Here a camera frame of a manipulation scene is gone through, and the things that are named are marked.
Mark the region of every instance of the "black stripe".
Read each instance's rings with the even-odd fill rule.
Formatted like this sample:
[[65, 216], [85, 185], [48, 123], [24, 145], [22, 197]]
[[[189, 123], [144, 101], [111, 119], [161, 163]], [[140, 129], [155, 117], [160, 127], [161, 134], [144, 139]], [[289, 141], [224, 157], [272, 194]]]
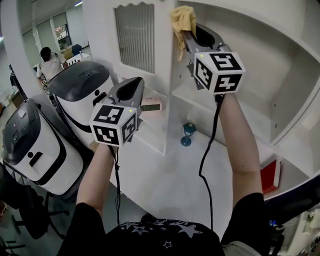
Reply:
[[57, 159], [50, 166], [50, 168], [46, 171], [46, 173], [39, 180], [37, 180], [37, 181], [33, 180], [33, 182], [39, 186], [43, 186], [44, 184], [46, 184], [56, 174], [56, 172], [62, 166], [62, 164], [64, 163], [64, 161], [66, 160], [66, 157], [67, 157], [67, 151], [66, 151], [64, 143], [60, 139], [59, 135], [56, 133], [55, 129], [53, 129], [50, 124], [49, 124], [49, 126], [50, 126], [51, 130], [53, 131], [53, 133], [59, 143], [60, 152], [59, 152]]
[[82, 131], [84, 131], [84, 132], [86, 132], [86, 133], [90, 133], [90, 134], [92, 133], [91, 128], [90, 128], [90, 125], [83, 125], [83, 124], [77, 122], [76, 120], [74, 120], [74, 119], [64, 110], [64, 108], [61, 106], [61, 104], [60, 104], [60, 102], [58, 101], [57, 98], [56, 98], [56, 101], [58, 102], [59, 107], [60, 107], [60, 109], [62, 110], [62, 112], [70, 119], [70, 121], [71, 121], [72, 123], [75, 124], [76, 127], [78, 127], [79, 129], [81, 129]]

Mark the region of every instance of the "forearm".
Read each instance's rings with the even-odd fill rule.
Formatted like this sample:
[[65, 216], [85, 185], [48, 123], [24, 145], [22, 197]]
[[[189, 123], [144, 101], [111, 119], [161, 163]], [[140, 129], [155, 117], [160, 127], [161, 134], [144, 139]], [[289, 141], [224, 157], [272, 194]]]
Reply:
[[107, 145], [99, 144], [81, 181], [76, 203], [86, 203], [100, 215], [107, 196], [114, 159]]
[[225, 95], [219, 117], [233, 172], [234, 206], [246, 195], [262, 192], [259, 152], [234, 93]]

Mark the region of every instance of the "window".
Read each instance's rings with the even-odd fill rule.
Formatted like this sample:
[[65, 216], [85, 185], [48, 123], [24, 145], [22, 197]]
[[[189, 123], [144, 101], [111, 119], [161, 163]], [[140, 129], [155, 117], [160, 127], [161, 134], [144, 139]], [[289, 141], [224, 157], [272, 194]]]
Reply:
[[60, 50], [63, 50], [72, 44], [68, 32], [68, 25], [64, 24], [55, 29], [56, 39], [58, 40]]
[[155, 73], [155, 6], [120, 5], [114, 9], [121, 62]]

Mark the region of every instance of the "fiducial marker cube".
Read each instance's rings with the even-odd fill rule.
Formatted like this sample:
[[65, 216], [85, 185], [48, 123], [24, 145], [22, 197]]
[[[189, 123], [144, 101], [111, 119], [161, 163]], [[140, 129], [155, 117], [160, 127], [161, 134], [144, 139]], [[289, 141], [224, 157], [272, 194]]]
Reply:
[[137, 109], [97, 103], [90, 118], [90, 128], [97, 143], [122, 147], [137, 129]]
[[235, 93], [246, 69], [236, 52], [198, 52], [194, 55], [193, 76], [212, 95]]

